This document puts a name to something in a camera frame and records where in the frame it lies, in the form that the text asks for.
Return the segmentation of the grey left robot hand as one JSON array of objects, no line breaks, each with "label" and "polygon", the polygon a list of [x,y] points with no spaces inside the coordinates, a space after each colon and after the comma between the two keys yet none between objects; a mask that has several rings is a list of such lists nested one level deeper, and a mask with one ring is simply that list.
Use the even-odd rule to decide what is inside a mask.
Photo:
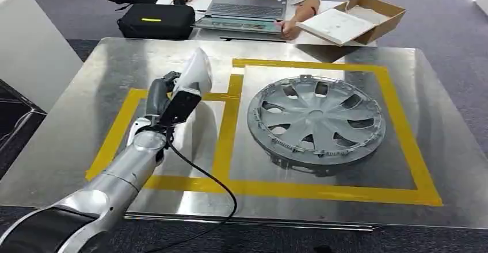
[{"label": "grey left robot hand", "polygon": [[181,76],[180,72],[170,71],[162,78],[152,81],[146,101],[146,117],[160,116],[166,105],[170,102],[170,95],[176,85],[176,80]]}]

